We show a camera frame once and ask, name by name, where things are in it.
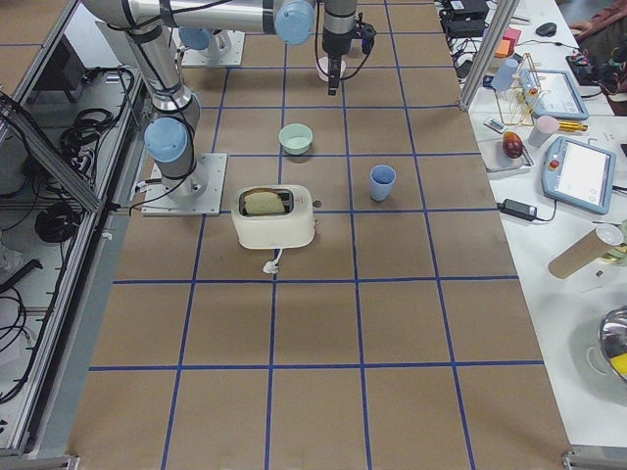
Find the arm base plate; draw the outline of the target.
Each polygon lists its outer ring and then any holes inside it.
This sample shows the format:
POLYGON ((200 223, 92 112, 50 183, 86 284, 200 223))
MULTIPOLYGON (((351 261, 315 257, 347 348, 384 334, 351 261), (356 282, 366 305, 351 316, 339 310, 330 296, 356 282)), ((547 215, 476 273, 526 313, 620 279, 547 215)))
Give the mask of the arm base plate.
POLYGON ((222 30, 213 36, 209 46, 204 50, 183 47, 182 66, 189 69, 240 67, 244 42, 244 32, 222 30))
POLYGON ((226 174, 226 153, 197 154, 196 168, 181 186, 167 194, 176 182, 149 185, 146 198, 149 203, 141 207, 145 216, 218 215, 221 206, 223 183, 226 174))

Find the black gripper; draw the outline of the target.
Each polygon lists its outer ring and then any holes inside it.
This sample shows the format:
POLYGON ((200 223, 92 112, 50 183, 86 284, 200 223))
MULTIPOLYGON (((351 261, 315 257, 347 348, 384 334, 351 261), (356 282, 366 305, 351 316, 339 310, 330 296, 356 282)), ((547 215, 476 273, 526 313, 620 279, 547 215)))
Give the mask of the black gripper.
POLYGON ((339 78, 344 73, 344 60, 342 55, 328 54, 327 55, 327 82, 328 82, 328 95, 335 96, 339 87, 339 78))

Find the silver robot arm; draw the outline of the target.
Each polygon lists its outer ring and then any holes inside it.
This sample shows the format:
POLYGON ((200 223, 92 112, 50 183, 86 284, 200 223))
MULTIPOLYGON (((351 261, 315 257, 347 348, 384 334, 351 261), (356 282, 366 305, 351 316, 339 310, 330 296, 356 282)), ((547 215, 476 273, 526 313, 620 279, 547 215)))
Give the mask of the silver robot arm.
POLYGON ((288 44, 307 41, 314 26, 311 1, 85 1, 85 8, 123 33, 146 81, 156 119, 144 133, 161 173, 163 199, 195 206, 211 193, 209 171, 194 150, 200 102, 181 78, 169 46, 172 30, 261 32, 288 44))
POLYGON ((259 32, 289 45, 307 42, 321 27, 331 96, 340 85, 342 59, 359 37, 355 1, 324 1, 320 19, 315 1, 162 1, 160 8, 162 19, 175 26, 259 32))

